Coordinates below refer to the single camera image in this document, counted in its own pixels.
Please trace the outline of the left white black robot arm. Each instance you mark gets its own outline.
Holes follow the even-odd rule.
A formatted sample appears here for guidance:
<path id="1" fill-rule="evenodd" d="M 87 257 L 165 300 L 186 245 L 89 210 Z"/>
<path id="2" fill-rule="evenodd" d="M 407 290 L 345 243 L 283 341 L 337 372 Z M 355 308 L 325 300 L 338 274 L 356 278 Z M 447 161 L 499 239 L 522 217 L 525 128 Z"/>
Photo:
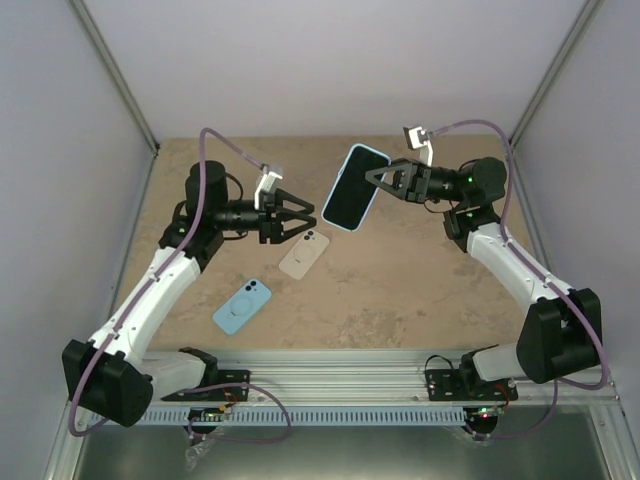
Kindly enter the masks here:
<path id="1" fill-rule="evenodd" d="M 130 427 L 149 405 L 181 392 L 213 396 L 221 384 L 218 361 L 191 347 L 168 361 L 145 355 L 174 304 L 204 272 L 232 232 L 256 232 L 262 244 L 282 244 L 316 225 L 313 204 L 277 187 L 279 174 L 262 167 L 251 199 L 232 200 L 223 164 L 200 161 L 185 180 L 151 264 L 119 309 L 89 340 L 70 341 L 62 364 L 72 414 L 79 408 Z"/>

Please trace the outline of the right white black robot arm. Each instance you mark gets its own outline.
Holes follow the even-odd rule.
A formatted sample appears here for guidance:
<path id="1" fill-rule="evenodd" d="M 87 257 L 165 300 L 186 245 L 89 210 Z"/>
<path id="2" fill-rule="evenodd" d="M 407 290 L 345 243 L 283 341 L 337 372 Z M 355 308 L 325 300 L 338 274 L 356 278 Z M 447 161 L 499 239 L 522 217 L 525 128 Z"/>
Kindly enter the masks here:
<path id="1" fill-rule="evenodd" d="M 603 365 L 598 296 L 544 269 L 519 246 L 493 208 L 505 195 L 503 162 L 485 157 L 447 169 L 401 159 L 366 172 L 365 178 L 406 202 L 451 202 L 443 214 L 448 239 L 484 265 L 525 314 L 516 343 L 462 357 L 458 378 L 464 395 L 481 399 L 497 381 L 526 377 L 543 384 Z"/>

